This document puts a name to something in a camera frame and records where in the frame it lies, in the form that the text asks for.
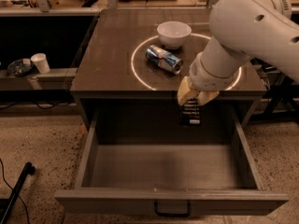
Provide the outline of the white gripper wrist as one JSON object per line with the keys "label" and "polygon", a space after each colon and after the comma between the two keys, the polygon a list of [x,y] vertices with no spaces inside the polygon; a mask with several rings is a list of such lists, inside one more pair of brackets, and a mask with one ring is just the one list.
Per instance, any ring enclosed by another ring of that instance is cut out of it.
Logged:
{"label": "white gripper wrist", "polygon": [[189,69],[189,76],[184,77],[178,87],[178,104],[184,105],[188,100],[195,98],[200,106],[215,99],[219,91],[228,91],[241,78],[241,69],[238,68],[227,78],[210,75],[201,61],[202,53],[198,53]]}

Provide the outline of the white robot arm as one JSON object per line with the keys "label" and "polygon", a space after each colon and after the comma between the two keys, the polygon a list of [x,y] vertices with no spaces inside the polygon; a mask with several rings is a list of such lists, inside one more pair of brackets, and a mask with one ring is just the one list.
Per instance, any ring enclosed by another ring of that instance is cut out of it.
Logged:
{"label": "white robot arm", "polygon": [[182,79],[178,103],[205,105],[253,58],[299,82],[299,25],[291,14],[289,0],[220,0],[209,16],[212,37]]}

